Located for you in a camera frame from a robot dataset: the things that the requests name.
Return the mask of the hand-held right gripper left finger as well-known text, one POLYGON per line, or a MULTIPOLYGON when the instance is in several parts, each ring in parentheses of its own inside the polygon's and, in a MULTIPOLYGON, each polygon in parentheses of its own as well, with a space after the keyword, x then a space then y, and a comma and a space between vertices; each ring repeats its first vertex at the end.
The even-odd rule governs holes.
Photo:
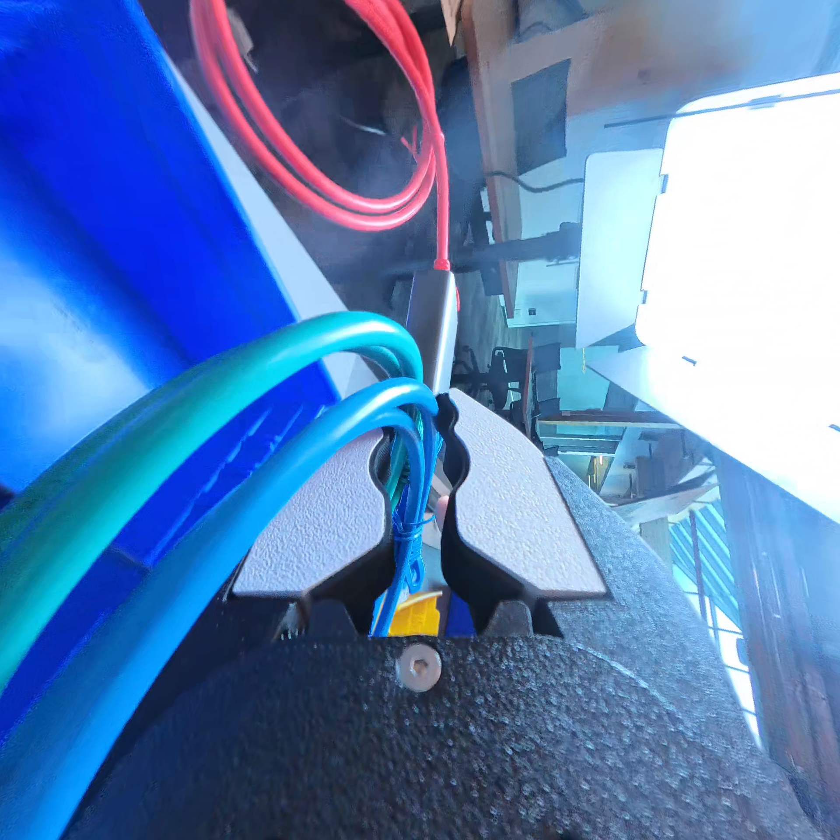
POLYGON ((392 508, 380 474, 389 448, 376 428, 343 446, 258 536, 233 582, 241 599, 343 604, 356 631, 370 633, 374 604, 392 583, 392 508))

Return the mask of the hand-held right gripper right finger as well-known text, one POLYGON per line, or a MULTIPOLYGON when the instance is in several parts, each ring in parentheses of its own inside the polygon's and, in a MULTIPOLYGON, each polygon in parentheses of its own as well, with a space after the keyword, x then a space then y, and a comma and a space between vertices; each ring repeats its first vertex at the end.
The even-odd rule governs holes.
POLYGON ((437 402, 451 486, 445 582, 478 635, 562 636, 552 604, 599 601, 609 591, 545 457, 464 392, 437 402))

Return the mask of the blue plastic bin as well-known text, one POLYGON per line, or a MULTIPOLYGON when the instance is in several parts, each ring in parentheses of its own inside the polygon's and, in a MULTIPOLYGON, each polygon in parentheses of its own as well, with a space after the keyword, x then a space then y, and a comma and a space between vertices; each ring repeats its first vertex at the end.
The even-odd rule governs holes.
POLYGON ((343 309, 137 2, 2 2, 1 468, 19 494, 141 397, 343 309))

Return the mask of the yellow plastic piece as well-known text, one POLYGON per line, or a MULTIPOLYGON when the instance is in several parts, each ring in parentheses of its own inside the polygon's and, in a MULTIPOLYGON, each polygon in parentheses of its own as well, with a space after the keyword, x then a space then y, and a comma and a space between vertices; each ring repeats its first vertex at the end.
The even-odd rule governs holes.
POLYGON ((422 591, 410 595, 395 609, 387 635, 438 637, 441 624, 438 601, 443 595, 443 590, 422 591))

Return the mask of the black office chair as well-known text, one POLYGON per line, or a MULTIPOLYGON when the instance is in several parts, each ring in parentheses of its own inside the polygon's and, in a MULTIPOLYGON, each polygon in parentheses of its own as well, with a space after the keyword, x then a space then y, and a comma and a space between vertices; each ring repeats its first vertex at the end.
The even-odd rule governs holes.
POLYGON ((530 350, 497 346, 490 355, 488 386, 494 410, 500 413, 510 391, 523 393, 531 375, 558 373, 561 368, 560 343, 546 343, 530 350))

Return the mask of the silver metal adapter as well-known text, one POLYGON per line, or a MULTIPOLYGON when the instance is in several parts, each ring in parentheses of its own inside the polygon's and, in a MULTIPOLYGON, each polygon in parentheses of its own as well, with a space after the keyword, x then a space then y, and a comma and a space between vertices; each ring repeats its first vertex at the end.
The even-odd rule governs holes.
POLYGON ((415 274, 406 330, 421 354, 423 382, 435 395, 450 387, 458 312, 458 289, 451 271, 432 268, 415 274))

